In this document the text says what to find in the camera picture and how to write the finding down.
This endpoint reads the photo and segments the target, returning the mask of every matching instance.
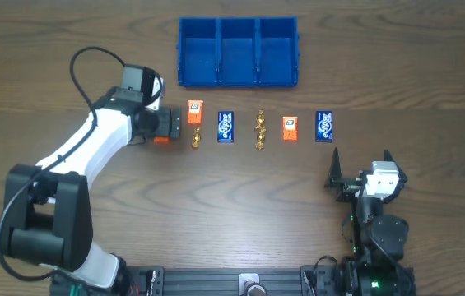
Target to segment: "wood grain surface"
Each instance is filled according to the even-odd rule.
[[[187,90],[177,85],[181,16],[298,16],[294,89]],[[342,171],[390,149],[409,177],[388,213],[411,226],[404,266],[419,295],[465,294],[465,0],[0,0],[0,213],[4,178],[64,143],[86,118],[70,57],[99,45],[156,69],[165,104],[205,101],[202,143],[192,129],[172,146],[129,146],[91,189],[96,242],[130,265],[300,267],[351,254],[340,234],[348,210],[323,188],[332,150]],[[102,53],[77,63],[91,97],[120,82]],[[266,109],[266,149],[255,115]],[[216,143],[216,112],[235,111],[236,142]],[[314,112],[334,112],[332,144],[314,142]],[[281,116],[300,118],[283,143]],[[35,274],[38,267],[13,262]],[[14,280],[0,295],[48,293]]]

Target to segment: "blue plastic bin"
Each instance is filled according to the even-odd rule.
[[[179,19],[181,86],[296,86],[295,17]]]

